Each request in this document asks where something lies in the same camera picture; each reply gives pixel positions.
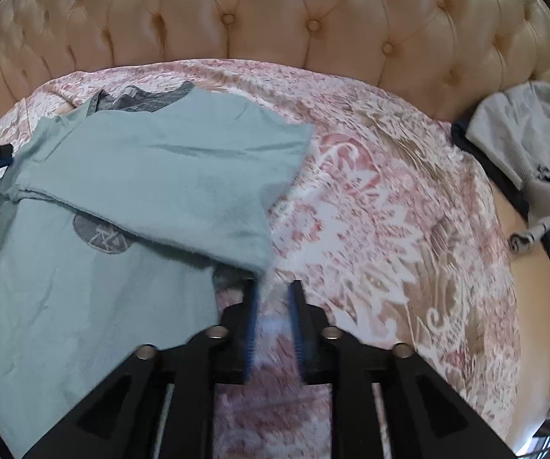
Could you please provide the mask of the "pink floral lace sofa cover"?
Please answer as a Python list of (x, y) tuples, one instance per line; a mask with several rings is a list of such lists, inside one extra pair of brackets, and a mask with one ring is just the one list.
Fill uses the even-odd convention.
[(518, 306), (507, 244), (483, 170), (449, 127), (365, 83), (283, 65), (187, 60), (70, 73), (0, 120), (23, 145), (37, 123), (104, 90), (165, 92), (183, 81), (244, 96), (314, 127), (308, 160), (271, 216), (275, 265), (264, 284), (255, 372), (217, 403), (220, 458), (323, 458), (328, 398), (302, 390), (279, 285), (361, 341), (413, 346), (505, 436), (521, 380)]

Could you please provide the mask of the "grey garment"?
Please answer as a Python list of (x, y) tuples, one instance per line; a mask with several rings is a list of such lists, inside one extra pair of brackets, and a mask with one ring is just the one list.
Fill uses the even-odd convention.
[(467, 140), (530, 201), (530, 224), (509, 236), (513, 253), (527, 253), (550, 230), (550, 83), (531, 81), (489, 95), (464, 118)]

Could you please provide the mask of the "tufted peach leather sofa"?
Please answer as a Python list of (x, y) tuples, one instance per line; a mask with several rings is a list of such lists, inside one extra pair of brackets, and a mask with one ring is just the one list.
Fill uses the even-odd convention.
[[(356, 80), (449, 127), (487, 95), (550, 83), (550, 10), (542, 0), (1, 0), (0, 120), (70, 73), (187, 60)], [(506, 241), (522, 220), (488, 183)], [(501, 437), (518, 449), (550, 409), (550, 259), (508, 257), (521, 380)]]

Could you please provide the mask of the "light blue sweater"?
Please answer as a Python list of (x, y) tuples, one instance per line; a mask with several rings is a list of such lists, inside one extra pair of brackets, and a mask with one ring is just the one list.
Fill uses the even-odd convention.
[(0, 434), (26, 453), (132, 349), (187, 341), (273, 260), (312, 135), (185, 83), (43, 118), (0, 179)]

